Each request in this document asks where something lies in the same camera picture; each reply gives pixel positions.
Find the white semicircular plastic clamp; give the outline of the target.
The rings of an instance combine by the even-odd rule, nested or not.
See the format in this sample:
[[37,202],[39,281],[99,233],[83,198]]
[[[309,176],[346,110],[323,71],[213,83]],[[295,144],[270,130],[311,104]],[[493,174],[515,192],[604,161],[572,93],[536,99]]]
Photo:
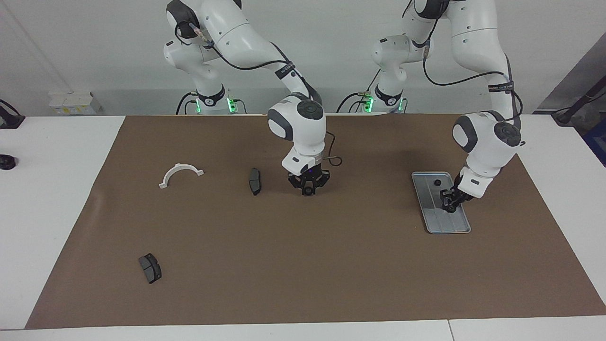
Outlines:
[[199,169],[191,164],[177,163],[177,164],[175,164],[175,166],[170,168],[164,174],[164,177],[162,178],[162,182],[160,184],[158,184],[159,188],[168,188],[169,180],[171,179],[171,177],[173,177],[173,175],[175,175],[175,173],[181,172],[181,171],[188,171],[188,170],[191,172],[194,172],[197,176],[201,176],[201,175],[205,174],[203,169]]

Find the blue crate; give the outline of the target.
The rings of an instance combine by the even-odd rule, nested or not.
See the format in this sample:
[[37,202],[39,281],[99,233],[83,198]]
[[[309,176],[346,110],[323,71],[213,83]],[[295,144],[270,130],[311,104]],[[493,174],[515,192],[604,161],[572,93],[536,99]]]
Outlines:
[[582,140],[606,168],[606,118],[584,134]]

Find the brown table mat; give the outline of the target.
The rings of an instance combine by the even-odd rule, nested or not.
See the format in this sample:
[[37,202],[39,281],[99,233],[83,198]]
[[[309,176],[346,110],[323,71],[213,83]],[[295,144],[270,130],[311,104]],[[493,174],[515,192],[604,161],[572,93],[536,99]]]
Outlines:
[[[459,171],[455,120],[329,117],[344,164],[305,197],[264,117],[128,117],[26,328],[606,314],[519,158],[470,233],[427,233],[411,174]],[[159,188],[177,163],[204,175]]]

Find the black stand pole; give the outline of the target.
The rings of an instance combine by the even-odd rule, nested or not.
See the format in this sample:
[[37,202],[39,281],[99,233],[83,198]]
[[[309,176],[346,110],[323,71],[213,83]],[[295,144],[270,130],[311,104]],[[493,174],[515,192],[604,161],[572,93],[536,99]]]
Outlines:
[[596,84],[571,106],[552,112],[552,119],[554,119],[559,126],[567,126],[576,112],[587,104],[600,99],[603,95],[606,95],[606,75],[602,76]]

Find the silver metal tray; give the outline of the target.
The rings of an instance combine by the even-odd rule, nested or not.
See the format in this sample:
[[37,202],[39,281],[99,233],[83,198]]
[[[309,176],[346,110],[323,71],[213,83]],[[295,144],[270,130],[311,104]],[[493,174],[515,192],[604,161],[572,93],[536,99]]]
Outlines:
[[[470,233],[471,225],[463,205],[456,212],[449,213],[444,210],[441,202],[441,190],[453,187],[453,179],[447,172],[414,172],[411,175],[418,197],[421,213],[426,230],[431,234]],[[439,179],[441,186],[435,186],[434,181]]]

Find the grooved grey brake pad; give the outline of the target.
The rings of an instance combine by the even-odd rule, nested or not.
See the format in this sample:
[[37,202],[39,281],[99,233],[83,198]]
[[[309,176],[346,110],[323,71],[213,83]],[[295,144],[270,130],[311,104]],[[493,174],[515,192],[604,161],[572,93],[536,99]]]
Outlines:
[[138,259],[146,280],[149,284],[153,284],[162,278],[162,270],[156,257],[153,254],[146,254]]

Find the white power strip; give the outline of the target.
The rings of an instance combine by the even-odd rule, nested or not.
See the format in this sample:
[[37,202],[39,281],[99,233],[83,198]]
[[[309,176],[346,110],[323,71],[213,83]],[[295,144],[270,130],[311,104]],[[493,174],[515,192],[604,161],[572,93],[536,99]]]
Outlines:
[[102,106],[91,91],[49,92],[49,107],[56,115],[97,115]]

